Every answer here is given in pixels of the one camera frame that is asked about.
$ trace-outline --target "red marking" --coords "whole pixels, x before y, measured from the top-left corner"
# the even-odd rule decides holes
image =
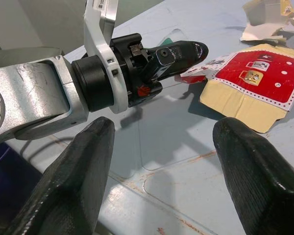
[[[269,62],[270,66],[266,72],[257,68],[251,69],[244,66],[248,62],[254,62],[257,59],[264,58],[264,54],[272,60],[272,62]],[[258,86],[250,85],[240,79],[242,71],[249,70],[256,70],[264,74]],[[281,103],[286,103],[294,90],[294,59],[267,51],[240,52],[217,73],[216,78],[230,81],[250,92]],[[281,84],[281,87],[278,88],[275,86],[277,82]]]
[[[141,86],[137,88],[137,94],[139,97],[144,97],[150,95],[151,89],[150,87]]]
[[[206,80],[206,76],[205,75],[201,75],[201,76],[187,76],[187,77],[182,77],[182,81],[184,83],[196,83],[196,82],[202,82]]]

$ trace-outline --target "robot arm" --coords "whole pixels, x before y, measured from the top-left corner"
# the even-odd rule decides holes
[[[58,55],[0,68],[0,142],[39,139],[106,107],[123,112],[159,94],[159,81],[206,58],[207,46],[197,42],[145,49],[139,34],[110,40],[117,4],[87,1],[88,57],[70,64]]]

